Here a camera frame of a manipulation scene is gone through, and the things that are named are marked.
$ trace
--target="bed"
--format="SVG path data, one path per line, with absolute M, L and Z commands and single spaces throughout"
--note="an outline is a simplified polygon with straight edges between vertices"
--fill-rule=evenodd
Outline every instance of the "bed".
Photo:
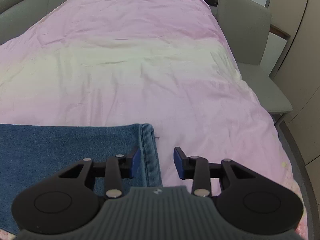
M 180 146 L 233 159 L 302 199 L 273 120 L 203 0 L 67 0 L 0 46 L 0 123 L 151 123 L 164 186 L 191 188 L 172 161 Z M 306 211 L 297 233 L 308 238 Z

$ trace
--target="pink bed sheet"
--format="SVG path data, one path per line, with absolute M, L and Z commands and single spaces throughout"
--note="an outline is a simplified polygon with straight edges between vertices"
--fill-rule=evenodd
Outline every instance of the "pink bed sheet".
M 191 187 L 172 160 L 180 146 L 231 158 L 301 197 L 270 115 L 202 0 L 68 0 L 0 46 L 0 122 L 149 122 L 164 186 Z M 306 214 L 297 232 L 308 238 Z

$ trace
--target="gray floor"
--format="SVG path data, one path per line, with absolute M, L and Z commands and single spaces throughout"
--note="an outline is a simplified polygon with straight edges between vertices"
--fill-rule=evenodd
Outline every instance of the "gray floor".
M 307 209 L 309 240 L 319 240 L 320 223 L 318 208 L 305 163 L 287 125 L 282 122 L 277 130 L 282 147 L 291 162 L 294 179 L 300 186 L 305 207 Z

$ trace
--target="ribbed gray surface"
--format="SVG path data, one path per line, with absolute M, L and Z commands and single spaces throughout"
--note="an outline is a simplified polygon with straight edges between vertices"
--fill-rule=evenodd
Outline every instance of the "ribbed gray surface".
M 160 188 L 156 194 L 158 189 L 131 188 L 127 196 L 107 201 L 76 231 L 46 236 L 24 230 L 16 240 L 301 240 L 293 230 L 276 236 L 245 233 L 228 224 L 210 199 L 190 195 L 185 187 Z

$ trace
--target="chair leg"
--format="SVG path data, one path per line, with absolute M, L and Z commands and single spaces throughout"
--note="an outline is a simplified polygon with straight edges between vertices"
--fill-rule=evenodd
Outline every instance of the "chair leg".
M 280 116 L 280 118 L 275 122 L 275 127 L 279 126 L 279 124 L 282 123 L 282 121 L 283 121 L 283 119 L 284 119 L 284 117 L 285 117 L 286 114 L 287 114 L 287 113 L 282 114 L 282 115 Z

